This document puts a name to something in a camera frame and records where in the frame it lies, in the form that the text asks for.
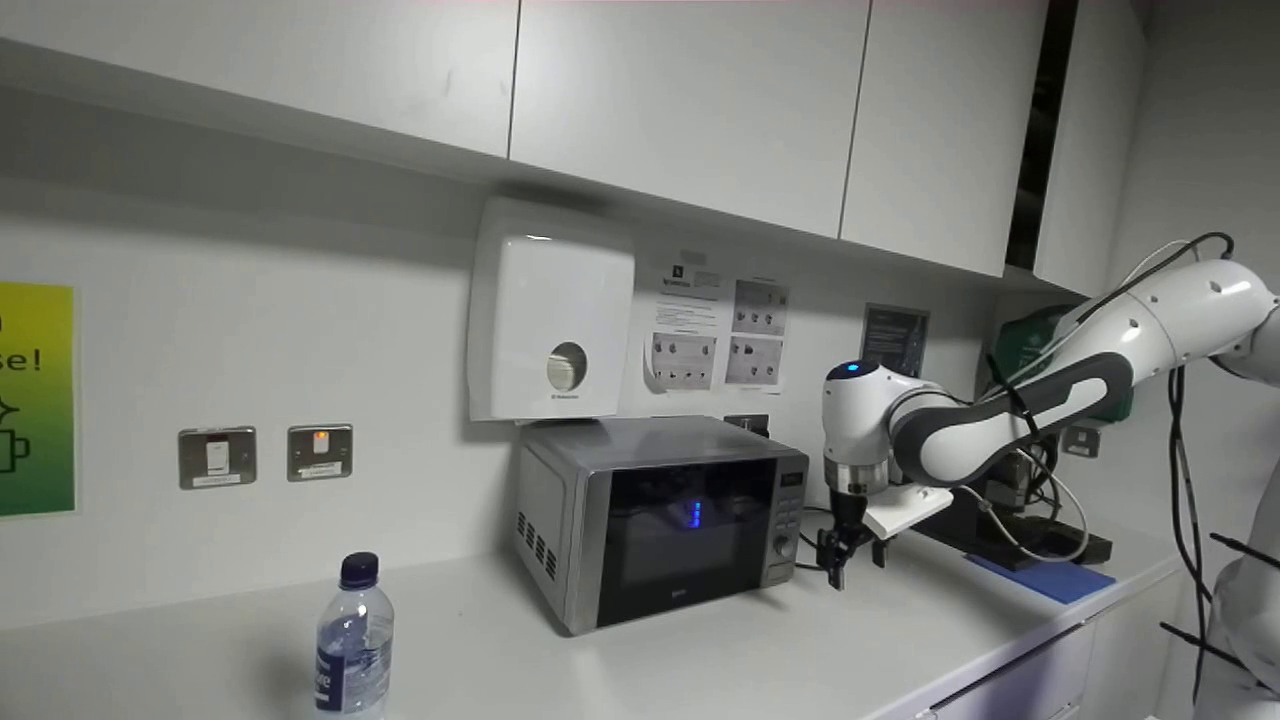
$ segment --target microwave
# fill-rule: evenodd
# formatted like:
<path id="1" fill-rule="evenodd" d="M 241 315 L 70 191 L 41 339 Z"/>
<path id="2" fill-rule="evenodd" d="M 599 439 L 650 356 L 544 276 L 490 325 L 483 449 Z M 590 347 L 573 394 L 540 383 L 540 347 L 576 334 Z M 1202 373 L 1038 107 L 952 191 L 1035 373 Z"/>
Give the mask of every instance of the microwave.
<path id="1" fill-rule="evenodd" d="M 526 424 L 511 548 L 561 631 L 792 575 L 809 456 L 713 417 Z"/>

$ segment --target microwave window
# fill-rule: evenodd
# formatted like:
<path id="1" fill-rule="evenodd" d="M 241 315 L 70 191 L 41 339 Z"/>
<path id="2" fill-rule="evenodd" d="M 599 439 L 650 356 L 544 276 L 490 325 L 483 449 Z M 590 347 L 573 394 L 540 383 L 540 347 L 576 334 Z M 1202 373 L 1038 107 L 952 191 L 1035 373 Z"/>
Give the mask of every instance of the microwave window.
<path id="1" fill-rule="evenodd" d="M 775 464 L 611 478 L 599 625 L 761 583 Z"/>

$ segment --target green sign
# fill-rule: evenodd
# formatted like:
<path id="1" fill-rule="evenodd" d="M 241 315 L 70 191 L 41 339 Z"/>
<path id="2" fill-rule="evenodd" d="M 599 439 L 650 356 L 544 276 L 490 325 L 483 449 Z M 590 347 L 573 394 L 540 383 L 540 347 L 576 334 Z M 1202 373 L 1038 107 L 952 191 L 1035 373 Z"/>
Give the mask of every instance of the green sign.
<path id="1" fill-rule="evenodd" d="M 0 515 L 77 507 L 70 289 L 0 286 Z"/>

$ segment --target countertop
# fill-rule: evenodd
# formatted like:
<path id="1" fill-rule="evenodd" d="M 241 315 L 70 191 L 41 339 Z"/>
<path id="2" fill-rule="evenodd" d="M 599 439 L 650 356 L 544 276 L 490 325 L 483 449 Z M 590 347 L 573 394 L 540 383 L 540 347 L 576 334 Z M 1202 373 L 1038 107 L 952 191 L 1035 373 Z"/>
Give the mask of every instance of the countertop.
<path id="1" fill-rule="evenodd" d="M 843 593 L 792 583 L 561 635 L 508 558 L 392 568 L 386 720 L 857 720 L 902 715 L 1171 572 L 1115 539 L 1111 587 L 1023 593 L 952 548 L 900 537 Z M 305 720 L 333 583 L 0 631 L 0 720 Z"/>

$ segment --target bottle cap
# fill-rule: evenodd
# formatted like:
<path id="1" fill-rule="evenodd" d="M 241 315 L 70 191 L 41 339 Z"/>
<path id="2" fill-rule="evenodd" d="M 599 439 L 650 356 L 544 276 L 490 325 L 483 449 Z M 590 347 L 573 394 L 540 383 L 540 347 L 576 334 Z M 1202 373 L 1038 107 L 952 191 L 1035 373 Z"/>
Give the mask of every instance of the bottle cap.
<path id="1" fill-rule="evenodd" d="M 375 558 L 373 551 L 343 558 L 340 587 L 373 587 L 373 583 L 375 583 Z"/>

